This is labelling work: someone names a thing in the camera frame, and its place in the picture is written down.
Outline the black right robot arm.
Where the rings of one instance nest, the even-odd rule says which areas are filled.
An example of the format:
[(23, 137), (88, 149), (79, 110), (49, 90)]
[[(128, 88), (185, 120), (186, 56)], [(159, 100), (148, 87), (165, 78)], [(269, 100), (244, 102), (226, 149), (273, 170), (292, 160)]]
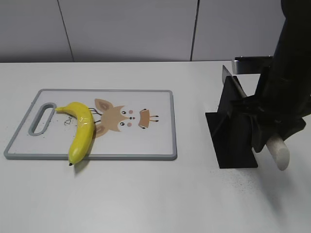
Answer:
[(235, 57), (235, 74), (260, 74), (253, 95), (233, 102), (252, 120), (252, 147), (271, 136), (286, 140), (306, 126), (311, 113), (311, 2), (281, 1), (285, 22), (273, 56)]

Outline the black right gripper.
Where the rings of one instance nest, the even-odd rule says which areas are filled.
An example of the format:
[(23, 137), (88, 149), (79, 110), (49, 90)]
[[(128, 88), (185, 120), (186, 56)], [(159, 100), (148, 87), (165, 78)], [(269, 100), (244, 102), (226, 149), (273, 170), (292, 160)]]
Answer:
[(297, 74), (277, 74), (265, 67), (255, 94), (230, 103), (234, 112), (251, 114), (251, 145), (260, 152), (273, 135), (284, 141), (305, 128), (303, 117), (311, 114), (311, 73), (303, 68)]

